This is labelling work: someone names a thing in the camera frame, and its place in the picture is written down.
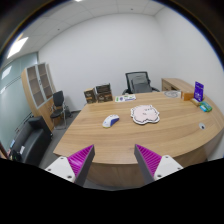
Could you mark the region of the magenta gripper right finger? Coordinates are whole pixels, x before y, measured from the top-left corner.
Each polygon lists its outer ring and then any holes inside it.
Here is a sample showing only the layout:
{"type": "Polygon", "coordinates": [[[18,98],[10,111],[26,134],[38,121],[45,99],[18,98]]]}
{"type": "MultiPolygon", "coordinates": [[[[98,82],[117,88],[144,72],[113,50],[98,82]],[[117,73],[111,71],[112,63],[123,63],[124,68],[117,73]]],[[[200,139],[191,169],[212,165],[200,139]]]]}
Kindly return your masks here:
{"type": "Polygon", "coordinates": [[[182,169],[182,166],[171,156],[161,156],[138,144],[135,145],[134,155],[145,184],[160,180],[182,169]]]}

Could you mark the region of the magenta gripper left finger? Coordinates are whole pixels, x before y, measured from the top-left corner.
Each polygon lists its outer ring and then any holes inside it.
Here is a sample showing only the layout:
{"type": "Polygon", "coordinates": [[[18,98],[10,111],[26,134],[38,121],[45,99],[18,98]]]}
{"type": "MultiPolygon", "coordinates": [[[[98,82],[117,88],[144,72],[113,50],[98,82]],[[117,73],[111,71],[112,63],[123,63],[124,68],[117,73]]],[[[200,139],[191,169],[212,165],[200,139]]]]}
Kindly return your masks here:
{"type": "Polygon", "coordinates": [[[69,157],[60,156],[46,168],[46,171],[83,186],[94,156],[94,146],[90,145],[69,157]]]}

